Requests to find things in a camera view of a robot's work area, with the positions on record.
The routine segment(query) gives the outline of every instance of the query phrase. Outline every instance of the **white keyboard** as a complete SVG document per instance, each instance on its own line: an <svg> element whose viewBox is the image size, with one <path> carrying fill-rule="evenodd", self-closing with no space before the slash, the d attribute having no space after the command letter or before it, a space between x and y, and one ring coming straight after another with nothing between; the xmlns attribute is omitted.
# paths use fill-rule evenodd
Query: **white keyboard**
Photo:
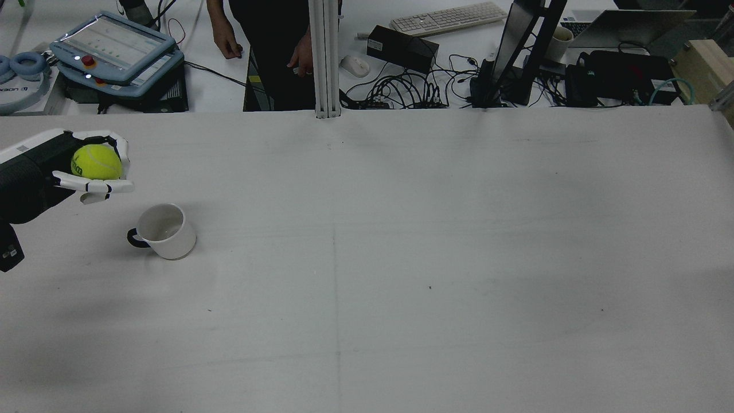
<svg viewBox="0 0 734 413"><path fill-rule="evenodd" d="M499 8L497 4L487 1L453 9L394 18L390 21L390 25L393 29L406 35L427 36L492 23L505 17L507 17L507 12Z"/></svg>

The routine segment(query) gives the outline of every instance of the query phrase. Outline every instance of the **black pants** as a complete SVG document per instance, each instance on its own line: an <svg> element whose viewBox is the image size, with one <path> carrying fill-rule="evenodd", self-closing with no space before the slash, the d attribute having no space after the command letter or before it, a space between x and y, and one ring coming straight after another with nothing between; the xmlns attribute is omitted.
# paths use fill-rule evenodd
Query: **black pants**
<svg viewBox="0 0 734 413"><path fill-rule="evenodd" d="M229 0L242 26L275 110L315 109L313 76L298 77L286 67L308 29L308 0Z"/></svg>

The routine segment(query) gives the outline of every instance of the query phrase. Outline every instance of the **label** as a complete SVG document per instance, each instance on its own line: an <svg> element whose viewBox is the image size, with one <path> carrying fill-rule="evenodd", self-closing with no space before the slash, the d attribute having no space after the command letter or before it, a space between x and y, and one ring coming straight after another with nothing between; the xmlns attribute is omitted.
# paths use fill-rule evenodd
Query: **label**
<svg viewBox="0 0 734 413"><path fill-rule="evenodd" d="M378 42L377 40L367 39L367 48L375 49L377 51L382 51L382 42Z"/></svg>

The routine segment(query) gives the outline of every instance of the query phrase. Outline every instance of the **person's hand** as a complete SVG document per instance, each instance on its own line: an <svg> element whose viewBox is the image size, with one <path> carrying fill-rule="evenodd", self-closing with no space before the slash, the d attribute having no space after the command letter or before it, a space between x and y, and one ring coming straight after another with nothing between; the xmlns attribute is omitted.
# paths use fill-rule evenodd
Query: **person's hand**
<svg viewBox="0 0 734 413"><path fill-rule="evenodd" d="M214 44L227 59L242 57L242 45L234 37L234 29L227 18L212 18L211 30L214 32Z"/></svg>
<svg viewBox="0 0 734 413"><path fill-rule="evenodd" d="M313 74L313 53L311 51L311 28L308 28L301 40L298 41L293 50L291 61L287 64L289 68L298 66L298 77Z"/></svg>

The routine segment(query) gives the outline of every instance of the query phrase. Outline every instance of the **red button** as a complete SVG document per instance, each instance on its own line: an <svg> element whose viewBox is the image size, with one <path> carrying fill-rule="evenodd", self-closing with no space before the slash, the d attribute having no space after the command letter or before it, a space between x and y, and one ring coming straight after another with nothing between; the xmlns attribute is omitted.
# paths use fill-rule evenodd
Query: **red button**
<svg viewBox="0 0 734 413"><path fill-rule="evenodd" d="M94 66L94 64L95 64L94 57L91 57L88 54L87 56L82 57L81 63L82 63L82 65L84 65L86 67Z"/></svg>

